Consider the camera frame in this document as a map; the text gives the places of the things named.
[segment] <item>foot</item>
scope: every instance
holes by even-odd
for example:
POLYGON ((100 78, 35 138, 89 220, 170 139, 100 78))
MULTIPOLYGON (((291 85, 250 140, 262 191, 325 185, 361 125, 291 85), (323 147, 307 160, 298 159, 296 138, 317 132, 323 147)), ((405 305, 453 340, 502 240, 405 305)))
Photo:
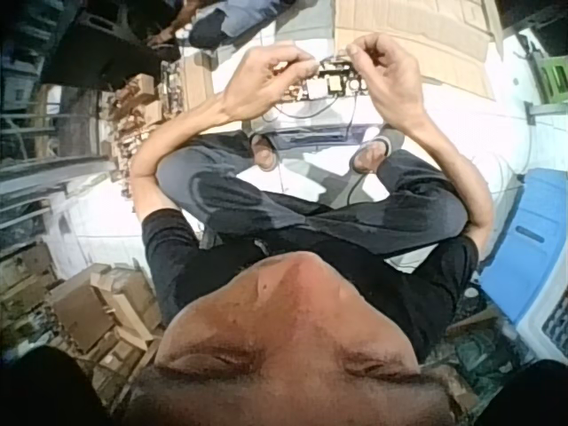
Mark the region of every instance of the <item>foot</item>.
POLYGON ((365 145, 353 159, 353 170, 361 175, 376 173, 387 154, 387 146, 380 140, 366 142, 365 145))
POLYGON ((255 159, 255 164, 260 170, 272 171, 276 169, 278 157, 267 138, 261 135, 255 135, 250 141, 250 150, 255 159))

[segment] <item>black t-shirt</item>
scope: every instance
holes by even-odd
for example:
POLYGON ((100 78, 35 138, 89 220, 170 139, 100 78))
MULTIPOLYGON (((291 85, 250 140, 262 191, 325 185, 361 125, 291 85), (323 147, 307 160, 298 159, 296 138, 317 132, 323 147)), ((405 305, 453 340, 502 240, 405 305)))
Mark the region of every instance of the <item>black t-shirt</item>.
POLYGON ((166 324, 187 304, 223 287, 259 260, 292 251, 311 251, 336 268, 368 303, 398 324, 421 362, 445 333, 478 260, 474 242, 459 236, 440 242, 413 273, 404 273, 358 245, 296 227, 203 250, 191 226, 174 209, 150 214, 142 229, 146 258, 166 324))

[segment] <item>hand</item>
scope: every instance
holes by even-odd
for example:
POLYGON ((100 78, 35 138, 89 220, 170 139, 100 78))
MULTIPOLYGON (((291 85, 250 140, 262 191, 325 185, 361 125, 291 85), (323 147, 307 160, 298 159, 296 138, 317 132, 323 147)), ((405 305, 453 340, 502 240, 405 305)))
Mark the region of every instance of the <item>hand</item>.
POLYGON ((264 114, 291 85, 312 77, 319 65, 312 55, 292 44, 250 49, 223 93, 225 113, 234 121, 264 114), (286 67, 275 72, 282 62, 286 67))
POLYGON ((160 44, 164 44, 171 40, 174 36, 174 32, 171 27, 165 28, 160 34, 156 34, 148 38, 148 46, 154 47, 160 44))
POLYGON ((385 34, 364 35, 347 46, 353 66, 367 82, 376 110, 408 133, 426 113, 418 61, 385 34))

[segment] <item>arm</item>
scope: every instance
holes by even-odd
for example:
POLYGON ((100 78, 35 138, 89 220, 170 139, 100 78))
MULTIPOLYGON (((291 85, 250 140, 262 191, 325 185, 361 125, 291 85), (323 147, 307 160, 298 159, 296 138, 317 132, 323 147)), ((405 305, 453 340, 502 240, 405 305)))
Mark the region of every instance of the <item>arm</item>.
POLYGON ((200 7, 208 6, 210 4, 216 3, 217 0, 187 0, 184 7, 179 11, 177 17, 161 31, 160 34, 150 37, 148 45, 156 46, 162 44, 173 38, 180 28, 185 27, 189 22, 191 22, 195 13, 200 7))
POLYGON ((470 160, 424 110, 418 61, 387 35, 371 34, 347 46, 353 66, 367 82, 375 108, 393 127, 412 138, 438 163, 469 214, 465 234, 482 252, 492 229, 493 201, 470 160))
POLYGON ((221 99, 217 96, 163 124, 142 144, 130 167, 134 209, 140 222, 157 209, 177 208, 156 181, 155 172, 160 160, 193 136, 227 120, 221 99))
POLYGON ((312 56, 294 45, 252 49, 223 93, 155 130, 142 144, 130 167, 130 185, 138 219, 142 221, 158 209, 176 207, 160 190, 155 178, 163 157, 211 127, 264 114, 282 98, 290 85, 313 75, 318 65, 312 56), (281 62, 287 62, 287 68, 274 75, 272 69, 281 62))
POLYGON ((483 176, 427 115, 406 134, 424 148, 454 185, 468 211, 464 233, 483 253, 493 227, 493 199, 483 176))

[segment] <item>knee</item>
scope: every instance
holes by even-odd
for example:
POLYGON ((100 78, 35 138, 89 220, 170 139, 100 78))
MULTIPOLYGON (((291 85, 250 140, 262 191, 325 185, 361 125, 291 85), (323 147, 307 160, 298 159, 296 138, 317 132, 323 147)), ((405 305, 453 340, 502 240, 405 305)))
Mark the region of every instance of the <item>knee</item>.
POLYGON ((207 163, 207 157, 199 149, 189 146, 165 156, 158 164, 156 179, 160 188, 169 196, 187 187, 196 173, 207 163))
POLYGON ((462 233, 468 222, 468 211, 462 200, 453 193, 445 193, 435 203, 439 215, 435 218, 433 226, 437 229, 437 233, 443 238, 453 238, 462 233))

